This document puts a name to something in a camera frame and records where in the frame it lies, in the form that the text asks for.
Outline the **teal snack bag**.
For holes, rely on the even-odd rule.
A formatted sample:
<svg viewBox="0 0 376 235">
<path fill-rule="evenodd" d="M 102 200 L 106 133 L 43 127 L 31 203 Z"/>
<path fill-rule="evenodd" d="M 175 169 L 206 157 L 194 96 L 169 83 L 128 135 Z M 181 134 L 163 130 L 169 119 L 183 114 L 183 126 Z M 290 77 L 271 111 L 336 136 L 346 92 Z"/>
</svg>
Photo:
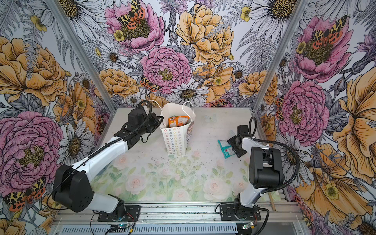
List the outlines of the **teal snack bag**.
<svg viewBox="0 0 376 235">
<path fill-rule="evenodd" d="M 233 147 L 228 143 L 227 140 L 218 140 L 217 142 L 225 159 L 228 159 L 229 157 L 236 154 L 233 150 Z"/>
</svg>

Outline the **orange snack bag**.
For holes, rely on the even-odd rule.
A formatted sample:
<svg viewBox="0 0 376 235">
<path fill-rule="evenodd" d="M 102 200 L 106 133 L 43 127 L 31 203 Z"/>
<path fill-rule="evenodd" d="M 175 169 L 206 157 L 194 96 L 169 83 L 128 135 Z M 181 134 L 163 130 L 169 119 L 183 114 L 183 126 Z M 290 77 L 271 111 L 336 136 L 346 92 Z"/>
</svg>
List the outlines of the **orange snack bag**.
<svg viewBox="0 0 376 235">
<path fill-rule="evenodd" d="M 168 128 L 181 127 L 188 124 L 189 116 L 172 116 L 168 119 Z"/>
</svg>

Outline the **white printed paper bag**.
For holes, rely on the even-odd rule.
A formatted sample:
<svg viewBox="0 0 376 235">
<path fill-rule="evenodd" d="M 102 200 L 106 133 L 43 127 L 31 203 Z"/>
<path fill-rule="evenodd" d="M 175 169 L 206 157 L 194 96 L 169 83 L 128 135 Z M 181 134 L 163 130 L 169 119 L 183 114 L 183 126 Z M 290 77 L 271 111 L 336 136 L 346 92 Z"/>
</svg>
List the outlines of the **white printed paper bag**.
<svg viewBox="0 0 376 235">
<path fill-rule="evenodd" d="M 186 101 L 182 105 L 168 103 L 161 109 L 161 115 L 163 116 L 164 120 L 160 125 L 160 130 L 162 132 L 168 154 L 173 154 L 176 156 L 185 155 L 188 148 L 188 143 L 192 136 L 194 120 L 196 117 L 193 103 L 190 101 Z M 168 128 L 168 119 L 172 116 L 189 116 L 190 121 L 188 124 L 181 127 Z"/>
</svg>

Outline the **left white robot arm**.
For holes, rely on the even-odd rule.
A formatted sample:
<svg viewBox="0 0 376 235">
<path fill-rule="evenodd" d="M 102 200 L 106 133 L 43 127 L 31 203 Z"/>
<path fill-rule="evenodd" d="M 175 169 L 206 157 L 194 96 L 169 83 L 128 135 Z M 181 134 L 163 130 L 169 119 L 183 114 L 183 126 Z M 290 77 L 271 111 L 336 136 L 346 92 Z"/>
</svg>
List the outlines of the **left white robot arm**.
<svg viewBox="0 0 376 235">
<path fill-rule="evenodd" d="M 58 168 L 52 199 L 74 212 L 92 210 L 105 212 L 116 219 L 122 218 L 125 215 L 124 201 L 113 195 L 95 192 L 91 182 L 113 160 L 138 143 L 142 135 L 153 133 L 162 121 L 163 117 L 155 113 L 132 110 L 128 121 L 108 143 L 83 160 Z"/>
</svg>

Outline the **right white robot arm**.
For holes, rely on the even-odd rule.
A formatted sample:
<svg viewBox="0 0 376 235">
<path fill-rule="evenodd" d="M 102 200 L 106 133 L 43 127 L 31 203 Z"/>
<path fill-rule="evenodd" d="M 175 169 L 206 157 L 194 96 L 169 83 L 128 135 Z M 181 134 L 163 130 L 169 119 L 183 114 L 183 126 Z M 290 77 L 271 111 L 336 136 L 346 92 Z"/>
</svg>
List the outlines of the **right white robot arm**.
<svg viewBox="0 0 376 235">
<path fill-rule="evenodd" d="M 255 137 L 234 136 L 228 144 L 237 157 L 250 155 L 248 178 L 250 185 L 240 193 L 240 205 L 252 208 L 266 193 L 283 188 L 285 176 L 282 167 L 281 152 L 272 141 L 260 140 Z"/>
</svg>

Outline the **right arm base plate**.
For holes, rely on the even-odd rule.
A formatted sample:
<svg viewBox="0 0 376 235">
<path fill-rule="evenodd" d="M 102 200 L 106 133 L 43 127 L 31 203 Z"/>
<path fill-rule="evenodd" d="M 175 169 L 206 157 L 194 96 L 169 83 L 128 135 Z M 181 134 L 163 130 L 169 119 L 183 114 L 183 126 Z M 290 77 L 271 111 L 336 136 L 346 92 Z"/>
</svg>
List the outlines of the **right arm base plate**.
<svg viewBox="0 0 376 235">
<path fill-rule="evenodd" d="M 221 221 L 259 221 L 260 212 L 256 208 L 247 208 L 235 204 L 218 204 L 215 212 Z"/>
</svg>

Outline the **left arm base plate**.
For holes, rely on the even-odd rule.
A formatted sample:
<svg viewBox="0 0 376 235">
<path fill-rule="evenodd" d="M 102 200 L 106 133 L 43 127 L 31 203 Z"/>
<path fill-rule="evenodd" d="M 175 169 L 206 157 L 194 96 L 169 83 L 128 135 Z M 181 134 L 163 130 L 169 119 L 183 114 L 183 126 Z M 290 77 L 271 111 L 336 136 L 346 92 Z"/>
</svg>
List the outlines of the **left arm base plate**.
<svg viewBox="0 0 376 235">
<path fill-rule="evenodd" d="M 122 208 L 116 209 L 113 213 L 100 212 L 98 222 L 137 222 L 141 206 L 126 205 Z"/>
</svg>

